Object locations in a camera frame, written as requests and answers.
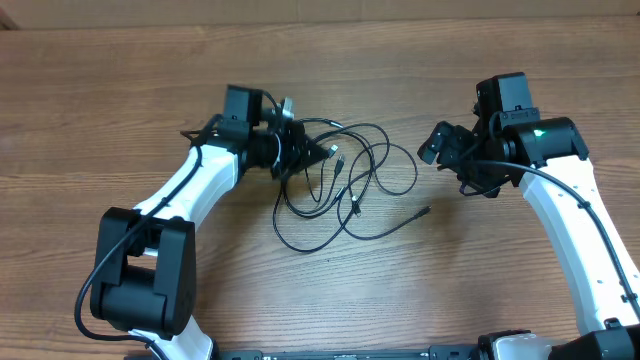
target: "wooden table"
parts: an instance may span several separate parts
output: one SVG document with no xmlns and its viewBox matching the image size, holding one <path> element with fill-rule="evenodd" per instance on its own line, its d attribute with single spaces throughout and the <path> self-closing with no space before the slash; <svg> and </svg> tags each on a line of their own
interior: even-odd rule
<svg viewBox="0 0 640 360">
<path fill-rule="evenodd" d="M 379 124 L 415 153 L 438 121 L 473 125 L 475 84 L 513 71 L 527 73 L 544 117 L 577 123 L 640 262 L 637 17 L 0 33 L 1 356 L 141 349 L 88 340 L 73 323 L 98 222 L 168 179 L 187 153 L 178 130 L 222 111 L 227 83 L 293 96 L 298 116 Z M 340 144 L 352 160 L 357 147 Z M 383 181 L 406 186 L 410 163 L 395 151 L 390 162 Z M 250 171 L 198 233 L 198 322 L 223 349 L 270 351 L 421 348 L 521 327 L 575 337 L 563 273 L 520 192 L 467 199 L 457 187 L 419 164 L 409 195 L 372 189 L 351 226 L 374 234 L 425 205 L 431 214 L 304 256 L 273 233 L 277 184 Z M 300 246 L 336 228 L 334 216 L 279 219 Z M 110 331 L 85 310 L 92 329 Z"/>
</svg>

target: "cable plug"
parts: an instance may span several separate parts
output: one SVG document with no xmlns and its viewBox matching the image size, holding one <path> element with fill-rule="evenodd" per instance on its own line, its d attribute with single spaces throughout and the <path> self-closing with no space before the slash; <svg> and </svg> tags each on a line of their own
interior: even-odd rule
<svg viewBox="0 0 640 360">
<path fill-rule="evenodd" d="M 424 208 L 424 209 L 422 209 L 422 210 L 418 211 L 418 212 L 413 216 L 413 218 L 414 218 L 414 219 L 417 219 L 417 218 L 419 218 L 419 217 L 425 216 L 425 215 L 427 215 L 430 211 L 431 211 L 431 206 L 427 206 L 426 208 Z"/>
<path fill-rule="evenodd" d="M 362 215 L 360 205 L 358 204 L 358 197 L 355 195 L 351 197 L 351 208 L 353 209 L 353 213 L 356 214 L 357 217 L 360 217 Z"/>
<path fill-rule="evenodd" d="M 337 178 L 338 175 L 340 175 L 340 172 L 342 171 L 343 166 L 344 166 L 344 154 L 340 154 L 340 157 L 338 158 L 338 162 L 336 162 L 336 168 L 333 170 L 334 178 Z"/>
<path fill-rule="evenodd" d="M 333 154 L 335 154 L 336 151 L 338 151 L 338 145 L 336 144 L 331 145 L 331 147 L 329 148 L 329 159 L 333 157 Z"/>
<path fill-rule="evenodd" d="M 338 193 L 336 194 L 336 197 L 333 198 L 333 201 L 336 202 L 340 199 L 342 199 L 342 196 L 344 196 L 344 193 L 346 192 L 347 188 L 345 188 L 344 186 L 340 188 L 340 190 L 338 190 Z"/>
</svg>

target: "tangled cable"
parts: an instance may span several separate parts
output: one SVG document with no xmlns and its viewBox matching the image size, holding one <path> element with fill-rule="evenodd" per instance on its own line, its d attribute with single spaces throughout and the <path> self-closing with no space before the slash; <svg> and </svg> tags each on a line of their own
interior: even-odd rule
<svg viewBox="0 0 640 360">
<path fill-rule="evenodd" d="M 282 241 L 282 243 L 286 247 L 288 247 L 291 250 L 300 252 L 300 253 L 305 253 L 305 254 L 313 253 L 313 252 L 316 252 L 316 251 L 319 251 L 319 250 L 325 248 L 327 245 L 329 245 L 343 231 L 345 233 L 349 234 L 351 237 L 353 237 L 355 239 L 358 239 L 358 240 L 380 239 L 382 237 L 385 237 L 387 235 L 390 235 L 390 234 L 396 232 L 397 230 L 401 229 L 402 227 L 404 227 L 405 225 L 409 224 L 410 222 L 412 222 L 412 221 L 418 219 L 419 217 L 429 213 L 429 211 L 431 210 L 430 206 L 418 211 L 415 215 L 413 215 L 412 217 L 408 218 L 407 220 L 401 222 L 400 224 L 394 226 L 393 228 L 391 228 L 391 229 L 389 229 L 389 230 L 387 230 L 387 231 L 385 231 L 383 233 L 380 233 L 378 235 L 374 235 L 374 236 L 360 236 L 360 235 L 357 235 L 357 234 L 353 233 L 349 229 L 347 229 L 347 224 L 353 218 L 353 215 L 360 216 L 360 213 L 361 213 L 360 204 L 362 203 L 364 195 L 366 194 L 372 179 L 375 180 L 375 183 L 378 185 L 380 190 L 382 190 L 382 192 L 384 192 L 385 194 L 390 195 L 390 196 L 401 196 L 401 195 L 407 194 L 415 186 L 416 181 L 418 180 L 418 166 L 416 165 L 416 162 L 413 159 L 413 156 L 411 156 L 411 153 L 409 153 L 402 146 L 390 142 L 389 141 L 389 136 L 384 131 L 384 129 L 382 129 L 380 126 L 378 126 L 376 124 L 361 123 L 361 124 L 355 124 L 355 125 L 350 125 L 350 126 L 343 126 L 342 124 L 340 124 L 337 121 L 324 119 L 324 118 L 305 118 L 305 119 L 301 119 L 299 121 L 303 122 L 303 123 L 311 123 L 311 122 L 323 123 L 323 124 L 326 124 L 326 125 L 331 126 L 333 128 L 336 128 L 336 130 L 331 130 L 331 131 L 328 131 L 328 132 L 325 132 L 323 134 L 318 135 L 316 138 L 313 139 L 315 142 L 323 142 L 325 140 L 328 140 L 328 139 L 330 139 L 332 137 L 337 137 L 337 136 L 348 136 L 348 137 L 351 137 L 351 138 L 355 139 L 362 146 L 362 151 L 360 151 L 360 153 L 354 158 L 354 160 L 353 160 L 353 162 L 351 164 L 351 168 L 349 170 L 349 176 L 348 176 L 347 184 L 344 187 L 342 187 L 340 190 L 338 190 L 337 194 L 332 199 L 332 195 L 333 195 L 333 192 L 334 192 L 334 189 L 335 189 L 336 181 L 337 181 L 338 176 L 340 175 L 340 173 L 342 171 L 342 168 L 344 166 L 344 155 L 340 156 L 340 158 L 338 159 L 338 161 L 336 163 L 336 167 L 334 168 L 333 180 L 331 181 L 331 186 L 329 187 L 329 191 L 326 194 L 326 198 L 325 198 L 324 202 L 322 202 L 322 197 L 324 195 L 323 194 L 323 192 L 324 192 L 324 167 L 325 167 L 325 164 L 326 164 L 326 160 L 323 161 L 322 164 L 320 165 L 321 166 L 321 168 L 320 168 L 320 194 L 318 195 L 317 198 L 316 198 L 315 194 L 313 193 L 313 187 L 311 186 L 311 181 L 309 180 L 309 173 L 305 169 L 305 178 L 306 178 L 307 185 L 309 187 L 309 193 L 311 194 L 311 197 L 312 197 L 313 201 L 317 204 L 317 206 L 312 210 L 300 210 L 300 209 L 296 208 L 291 203 L 291 201 L 289 199 L 289 195 L 287 193 L 288 182 L 285 181 L 285 182 L 283 182 L 281 184 L 280 192 L 278 194 L 278 197 L 276 199 L 275 205 L 273 207 L 272 220 L 273 220 L 273 229 L 274 229 L 276 235 L 278 236 L 280 241 Z M 353 131 L 353 129 L 361 128 L 361 127 L 369 127 L 369 128 L 373 128 L 373 129 L 378 130 L 384 136 L 385 141 L 384 142 L 380 142 L 380 143 L 371 144 L 371 142 L 365 136 L 363 136 L 362 134 L 360 134 L 358 132 Z M 376 148 L 376 147 L 381 147 L 381 146 L 385 146 L 386 147 L 385 153 L 384 153 L 384 156 L 382 157 L 382 159 L 379 162 L 376 162 L 375 155 L 373 153 L 373 149 Z M 381 184 L 380 179 L 378 177 L 378 173 L 377 173 L 377 170 L 387 160 L 387 157 L 389 155 L 389 150 L 391 149 L 391 147 L 397 148 L 397 149 L 401 150 L 402 152 L 404 152 L 407 155 L 407 157 L 409 158 L 409 160 L 411 161 L 411 163 L 413 164 L 413 168 L 414 168 L 413 182 L 411 183 L 411 185 L 406 190 L 401 191 L 401 192 L 394 192 L 394 191 L 391 191 L 391 190 L 387 189 L 384 185 Z M 360 159 L 360 157 L 363 156 L 364 154 L 366 154 L 367 157 L 368 157 L 369 169 L 354 177 L 355 165 L 356 165 L 357 161 Z M 360 180 L 363 180 L 363 178 L 364 178 L 364 185 L 362 187 L 362 190 L 359 192 L 358 195 L 354 195 L 353 185 L 356 182 L 358 182 Z M 342 204 L 342 200 L 344 199 L 344 195 L 345 195 L 346 192 L 349 193 L 349 197 L 351 199 L 351 209 L 350 209 L 349 213 L 347 214 L 347 216 L 343 220 L 341 218 L 341 216 L 340 216 L 340 206 Z M 308 219 L 308 220 L 315 219 L 315 218 L 318 218 L 318 217 L 326 214 L 329 210 L 331 210 L 335 206 L 336 207 L 336 212 L 337 212 L 337 215 L 338 215 L 338 223 L 340 224 L 340 227 L 338 228 L 338 230 L 336 230 L 329 237 L 329 239 L 327 239 L 324 243 L 322 243 L 322 244 L 320 244 L 320 245 L 318 245 L 318 246 L 316 246 L 314 248 L 311 248 L 311 249 L 297 248 L 297 247 L 291 245 L 289 242 L 287 242 L 284 239 L 284 237 L 282 236 L 282 234 L 280 233 L 280 231 L 278 230 L 277 213 L 278 213 L 278 208 L 280 206 L 280 201 L 281 200 L 284 200 L 285 205 L 287 206 L 287 208 L 292 213 L 294 213 L 295 215 L 297 215 L 297 216 L 299 216 L 301 218 Z"/>
</svg>

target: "black motor joint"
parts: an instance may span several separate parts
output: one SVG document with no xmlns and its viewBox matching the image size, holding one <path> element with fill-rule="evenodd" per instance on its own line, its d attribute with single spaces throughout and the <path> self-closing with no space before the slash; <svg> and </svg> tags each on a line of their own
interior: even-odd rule
<svg viewBox="0 0 640 360">
<path fill-rule="evenodd" d="M 272 108 L 262 108 L 267 97 Z M 293 119 L 293 101 L 276 103 L 263 90 L 229 85 L 222 120 L 208 144 L 225 147 L 240 158 L 240 173 L 252 167 L 270 168 L 274 179 L 286 181 L 329 157 L 327 150 L 305 134 L 304 124 Z M 264 130 L 255 129 L 266 123 Z"/>
<path fill-rule="evenodd" d="M 496 184 L 509 180 L 518 186 L 524 174 L 517 169 L 474 166 L 474 160 L 539 168 L 555 157 L 578 155 L 587 159 L 587 146 L 570 119 L 540 120 L 524 73 L 484 80 L 476 85 L 476 94 L 473 113 L 478 121 L 472 130 L 442 121 L 418 150 L 424 162 L 432 164 L 436 160 L 439 169 L 453 170 L 463 186 L 494 198 L 500 191 Z"/>
</svg>

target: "wood grain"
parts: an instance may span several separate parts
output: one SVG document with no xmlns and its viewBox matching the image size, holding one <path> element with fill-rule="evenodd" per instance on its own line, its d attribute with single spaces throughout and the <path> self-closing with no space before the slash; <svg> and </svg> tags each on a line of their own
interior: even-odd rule
<svg viewBox="0 0 640 360">
<path fill-rule="evenodd" d="M 636 17 L 0 33 L 2 357 L 140 351 L 85 339 L 73 324 L 98 222 L 173 174 L 187 153 L 178 130 L 221 111 L 227 83 L 293 96 L 298 116 L 379 124 L 414 153 L 438 121 L 475 122 L 478 81 L 518 70 L 545 117 L 577 123 L 638 262 Z M 353 159 L 355 145 L 340 144 Z M 406 157 L 394 151 L 390 165 L 385 183 L 407 186 Z M 519 191 L 465 199 L 457 186 L 451 173 L 419 164 L 409 195 L 388 198 L 374 187 L 351 226 L 374 234 L 425 205 L 431 214 L 382 240 L 342 235 L 301 256 L 273 234 L 277 185 L 250 171 L 198 233 L 201 327 L 223 349 L 270 351 L 416 348 L 521 327 L 576 336 L 566 281 Z M 301 179 L 292 191 L 309 204 Z M 299 246 L 336 227 L 331 216 L 303 222 L 284 211 L 279 221 Z M 88 310 L 85 318 L 110 331 Z"/>
<path fill-rule="evenodd" d="M 21 29 L 632 16 L 640 0 L 0 0 Z"/>
</svg>

